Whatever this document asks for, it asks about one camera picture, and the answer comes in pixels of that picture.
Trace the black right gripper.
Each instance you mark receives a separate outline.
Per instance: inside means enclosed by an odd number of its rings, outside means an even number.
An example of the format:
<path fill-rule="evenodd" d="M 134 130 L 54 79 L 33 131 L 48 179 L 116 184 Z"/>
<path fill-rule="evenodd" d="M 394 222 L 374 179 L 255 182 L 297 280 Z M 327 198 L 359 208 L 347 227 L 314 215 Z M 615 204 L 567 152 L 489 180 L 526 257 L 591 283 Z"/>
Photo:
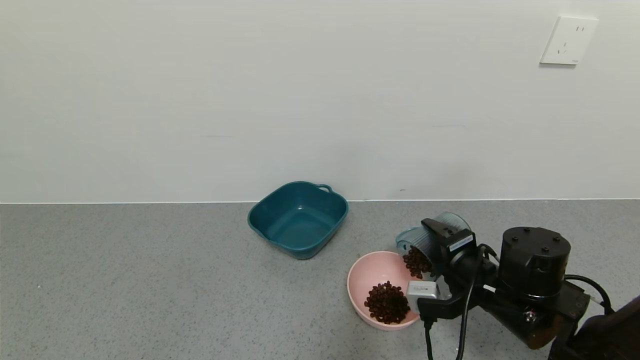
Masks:
<path fill-rule="evenodd" d="M 472 280 L 478 269 L 479 253 L 476 233 L 462 229 L 462 218 L 424 218 L 420 222 L 428 242 L 441 246 L 442 276 Z"/>

